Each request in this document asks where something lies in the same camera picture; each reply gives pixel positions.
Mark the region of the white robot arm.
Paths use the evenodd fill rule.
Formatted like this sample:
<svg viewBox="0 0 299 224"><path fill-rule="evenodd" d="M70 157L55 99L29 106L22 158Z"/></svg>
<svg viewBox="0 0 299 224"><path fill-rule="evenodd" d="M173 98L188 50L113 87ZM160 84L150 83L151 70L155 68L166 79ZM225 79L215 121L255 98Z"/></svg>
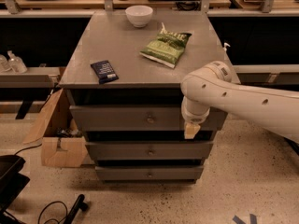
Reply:
<svg viewBox="0 0 299 224"><path fill-rule="evenodd" d="M215 107L298 143L299 93L234 84L234 74L229 65L216 61L186 75L180 83L185 121L198 126Z"/></svg>

